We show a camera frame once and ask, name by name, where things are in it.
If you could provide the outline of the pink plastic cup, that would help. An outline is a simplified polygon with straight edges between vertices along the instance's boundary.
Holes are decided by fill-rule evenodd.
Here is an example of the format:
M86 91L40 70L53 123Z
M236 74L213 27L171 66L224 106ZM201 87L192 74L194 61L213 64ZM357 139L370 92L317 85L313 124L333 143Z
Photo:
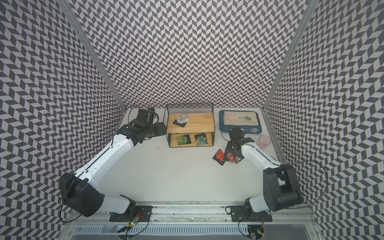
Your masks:
M272 143L272 140L270 139L270 137L268 137L268 136L266 136L266 135L260 135L260 136L259 136L259 139L258 139L258 142L257 142L257 145L258 145L258 147L259 147L261 150L264 150L264 149L266 149L271 143Z

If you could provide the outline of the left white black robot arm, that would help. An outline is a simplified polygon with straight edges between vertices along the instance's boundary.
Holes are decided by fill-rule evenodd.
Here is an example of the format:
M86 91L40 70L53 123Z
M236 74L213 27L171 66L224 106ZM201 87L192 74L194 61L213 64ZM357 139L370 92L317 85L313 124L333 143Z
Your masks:
M121 157L137 144L166 134L166 126L159 121L154 108L139 109L137 117L119 128L112 140L92 160L73 174L59 179L62 206L67 206L84 217L96 213L132 215L136 202L129 197L100 193L97 186Z

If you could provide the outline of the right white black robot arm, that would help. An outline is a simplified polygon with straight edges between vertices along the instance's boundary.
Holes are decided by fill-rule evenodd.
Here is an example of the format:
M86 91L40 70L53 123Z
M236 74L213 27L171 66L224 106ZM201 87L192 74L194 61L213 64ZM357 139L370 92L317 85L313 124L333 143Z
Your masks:
M282 164L268 156L252 138L245 137L242 129L232 128L228 133L230 140L224 160L237 164L247 159L262 174L262 193L245 200L244 208L248 218L255 219L268 212L277 212L303 203L296 170L292 165Z

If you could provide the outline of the small red tea bag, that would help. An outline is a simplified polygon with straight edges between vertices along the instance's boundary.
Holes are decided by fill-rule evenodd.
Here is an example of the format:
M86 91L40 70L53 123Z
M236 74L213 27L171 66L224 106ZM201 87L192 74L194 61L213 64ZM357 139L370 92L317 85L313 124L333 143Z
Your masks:
M226 162L224 160L224 157L225 157L225 153L221 149L219 149L213 156L213 160L215 160L217 163L223 166Z

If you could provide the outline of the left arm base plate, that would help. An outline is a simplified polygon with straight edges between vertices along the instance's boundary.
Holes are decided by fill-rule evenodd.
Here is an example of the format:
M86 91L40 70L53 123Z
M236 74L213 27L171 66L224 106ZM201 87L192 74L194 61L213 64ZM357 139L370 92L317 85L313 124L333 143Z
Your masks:
M148 222L152 215L153 206L135 206L135 208L128 209L124 214L111 214L109 221L116 223L131 222L136 215L139 217L139 222Z

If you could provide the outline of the white floral tea bag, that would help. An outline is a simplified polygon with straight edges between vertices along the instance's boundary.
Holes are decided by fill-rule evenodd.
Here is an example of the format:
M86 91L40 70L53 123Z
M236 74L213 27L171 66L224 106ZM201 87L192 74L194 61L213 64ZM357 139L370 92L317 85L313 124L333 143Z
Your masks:
M190 117L188 116L178 115L177 118L174 120L173 124L184 128L189 120L190 120Z

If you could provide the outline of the teal plastic tray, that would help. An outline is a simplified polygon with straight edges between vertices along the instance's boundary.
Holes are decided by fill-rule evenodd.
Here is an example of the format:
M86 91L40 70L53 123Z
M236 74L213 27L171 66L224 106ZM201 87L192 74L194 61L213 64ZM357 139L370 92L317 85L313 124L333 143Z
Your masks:
M261 134L263 131L259 114L255 111L221 110L219 120L219 129L223 133L233 128L240 128L248 134Z

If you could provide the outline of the beige folded cloth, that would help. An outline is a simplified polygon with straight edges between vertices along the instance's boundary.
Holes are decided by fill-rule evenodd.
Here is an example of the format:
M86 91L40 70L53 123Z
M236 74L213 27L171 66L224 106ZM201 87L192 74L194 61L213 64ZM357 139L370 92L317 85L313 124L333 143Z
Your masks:
M224 111L224 124L233 126L258 126L256 112Z

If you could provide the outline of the black wire wooden shelf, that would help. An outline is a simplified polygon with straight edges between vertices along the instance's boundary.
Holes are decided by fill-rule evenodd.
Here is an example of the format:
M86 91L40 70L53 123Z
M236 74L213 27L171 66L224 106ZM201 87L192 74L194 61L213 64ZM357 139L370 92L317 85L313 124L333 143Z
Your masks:
M190 117L184 128L173 124L178 115ZM167 141L170 148L212 147L215 142L215 116L213 103L174 103L165 107L164 123L167 128ZM196 146L195 135L205 133L208 145ZM190 135L191 144L180 145L177 136Z

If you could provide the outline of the pink handled spoon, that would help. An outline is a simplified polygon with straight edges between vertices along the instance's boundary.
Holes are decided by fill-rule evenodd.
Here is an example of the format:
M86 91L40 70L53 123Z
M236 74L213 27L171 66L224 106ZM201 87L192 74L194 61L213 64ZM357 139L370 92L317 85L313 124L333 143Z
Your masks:
M251 121L252 119L248 116L245 117L238 117L238 116L227 116L228 119L244 119L246 121Z

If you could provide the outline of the aluminium front rail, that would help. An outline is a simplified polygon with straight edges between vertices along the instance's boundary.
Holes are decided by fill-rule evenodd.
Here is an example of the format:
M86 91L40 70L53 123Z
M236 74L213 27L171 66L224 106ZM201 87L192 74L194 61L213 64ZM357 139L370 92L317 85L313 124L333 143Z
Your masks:
M317 224L310 208L300 205L292 209L258 214L247 217L243 202L137 202L143 210L150 207L152 224L225 224L225 223L265 223L265 224Z

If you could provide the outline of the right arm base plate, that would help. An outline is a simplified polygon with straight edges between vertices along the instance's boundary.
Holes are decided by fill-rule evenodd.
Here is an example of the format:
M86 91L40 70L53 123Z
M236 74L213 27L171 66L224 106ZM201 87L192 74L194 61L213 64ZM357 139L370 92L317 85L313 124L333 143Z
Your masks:
M272 222L272 215L270 212L254 212L252 209L245 208L245 206L228 206L226 211L231 215L232 222L238 223L243 221L248 222Z

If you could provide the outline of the white handled spoon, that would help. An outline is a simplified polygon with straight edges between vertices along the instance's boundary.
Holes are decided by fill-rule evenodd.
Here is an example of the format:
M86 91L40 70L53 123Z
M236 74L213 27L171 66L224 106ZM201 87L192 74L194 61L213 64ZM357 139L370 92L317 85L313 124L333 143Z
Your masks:
M252 128L252 129L242 129L242 131L245 132L251 132L251 133L258 133L259 130L257 128Z

